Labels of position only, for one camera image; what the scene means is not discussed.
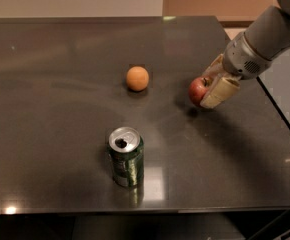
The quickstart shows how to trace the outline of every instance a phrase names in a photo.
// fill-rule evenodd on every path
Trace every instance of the soda can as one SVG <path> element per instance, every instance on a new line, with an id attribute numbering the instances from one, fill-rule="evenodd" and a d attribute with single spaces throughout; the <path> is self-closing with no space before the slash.
<path id="1" fill-rule="evenodd" d="M 123 187 L 135 187 L 144 180 L 144 142 L 133 128 L 114 130 L 108 140 L 108 155 L 114 181 Z"/>

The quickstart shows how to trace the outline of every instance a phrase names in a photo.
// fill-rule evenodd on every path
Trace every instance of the orange wall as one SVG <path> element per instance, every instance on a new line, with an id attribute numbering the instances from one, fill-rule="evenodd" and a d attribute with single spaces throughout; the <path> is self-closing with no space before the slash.
<path id="1" fill-rule="evenodd" d="M 276 0 L 164 0 L 164 15 L 216 15 L 221 21 L 255 20 Z"/>

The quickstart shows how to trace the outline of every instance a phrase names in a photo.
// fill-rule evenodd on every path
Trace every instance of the gray robot arm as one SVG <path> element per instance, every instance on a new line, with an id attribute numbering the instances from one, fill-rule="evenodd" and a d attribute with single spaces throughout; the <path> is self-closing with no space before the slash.
<path id="1" fill-rule="evenodd" d="M 239 33 L 203 75 L 218 76 L 201 101 L 214 108 L 239 89 L 239 80 L 252 79 L 268 69 L 272 61 L 290 48 L 290 0 L 277 0 L 244 32 Z"/>

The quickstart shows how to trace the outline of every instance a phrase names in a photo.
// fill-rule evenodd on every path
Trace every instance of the red apple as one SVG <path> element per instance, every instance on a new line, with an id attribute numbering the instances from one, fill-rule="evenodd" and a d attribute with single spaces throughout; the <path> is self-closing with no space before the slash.
<path id="1" fill-rule="evenodd" d="M 192 81 L 188 88 L 188 96 L 195 106 L 201 107 L 200 103 L 212 82 L 213 79 L 206 76 L 197 77 Z"/>

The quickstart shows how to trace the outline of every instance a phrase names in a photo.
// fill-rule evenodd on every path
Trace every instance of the can opening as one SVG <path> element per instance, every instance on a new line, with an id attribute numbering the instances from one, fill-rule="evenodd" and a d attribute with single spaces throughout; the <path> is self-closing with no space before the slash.
<path id="1" fill-rule="evenodd" d="M 115 144 L 119 148 L 125 148 L 127 146 L 127 142 L 124 139 L 115 140 Z"/>

